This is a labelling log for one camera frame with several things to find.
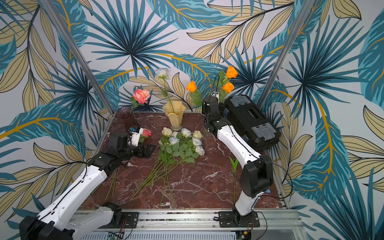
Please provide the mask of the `orange rose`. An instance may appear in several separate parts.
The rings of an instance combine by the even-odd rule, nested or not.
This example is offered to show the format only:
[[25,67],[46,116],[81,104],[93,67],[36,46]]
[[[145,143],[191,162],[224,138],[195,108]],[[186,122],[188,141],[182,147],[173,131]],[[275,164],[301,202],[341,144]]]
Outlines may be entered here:
[[231,82],[227,82],[222,88],[219,90],[219,102],[223,103],[228,96],[234,90],[234,85]]
[[197,107],[201,107],[203,105],[203,97],[200,90],[198,90],[196,82],[190,81],[187,85],[187,90],[190,92],[190,97],[192,98],[194,104]]
[[235,79],[237,76],[238,72],[233,66],[229,66],[227,71],[221,70],[218,74],[216,89],[222,88],[223,85],[230,82],[231,79]]

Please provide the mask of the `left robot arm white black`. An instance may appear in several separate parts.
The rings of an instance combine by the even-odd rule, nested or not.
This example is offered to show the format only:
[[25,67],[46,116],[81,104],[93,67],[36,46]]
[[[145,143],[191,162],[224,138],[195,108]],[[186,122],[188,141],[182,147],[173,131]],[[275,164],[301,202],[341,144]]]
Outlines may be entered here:
[[80,176],[58,199],[42,210],[37,216],[27,216],[19,224],[23,240],[79,240],[100,227],[121,228],[128,223],[122,208],[113,203],[105,203],[97,210],[82,218],[72,220],[72,216],[87,197],[122,162],[131,158],[149,158],[154,145],[144,145],[151,132],[137,126],[129,132],[110,134],[107,151],[93,156],[86,162]]

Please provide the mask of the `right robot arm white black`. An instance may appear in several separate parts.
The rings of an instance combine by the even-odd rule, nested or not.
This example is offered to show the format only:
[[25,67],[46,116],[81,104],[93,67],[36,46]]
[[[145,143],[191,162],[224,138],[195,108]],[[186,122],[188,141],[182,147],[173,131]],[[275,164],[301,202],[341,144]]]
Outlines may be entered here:
[[267,138],[275,138],[276,130],[245,95],[230,97],[223,108],[220,108],[218,98],[206,97],[203,114],[206,129],[227,146],[242,168],[242,192],[233,214],[237,221],[244,221],[274,183],[272,160],[258,150]]

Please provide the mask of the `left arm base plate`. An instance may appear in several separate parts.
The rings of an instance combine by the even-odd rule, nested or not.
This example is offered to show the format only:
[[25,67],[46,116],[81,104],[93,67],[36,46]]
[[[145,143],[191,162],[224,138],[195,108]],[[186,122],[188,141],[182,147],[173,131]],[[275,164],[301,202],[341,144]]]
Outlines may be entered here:
[[135,229],[138,224],[139,212],[121,212],[114,214],[111,222],[99,229]]

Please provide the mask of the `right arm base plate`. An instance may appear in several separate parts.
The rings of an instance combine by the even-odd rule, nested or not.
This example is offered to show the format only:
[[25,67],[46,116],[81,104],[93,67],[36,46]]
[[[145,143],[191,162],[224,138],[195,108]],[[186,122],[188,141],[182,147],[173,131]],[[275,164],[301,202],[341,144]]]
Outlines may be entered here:
[[220,211],[218,216],[214,218],[219,222],[221,228],[259,228],[260,221],[255,211],[241,216],[234,211]]

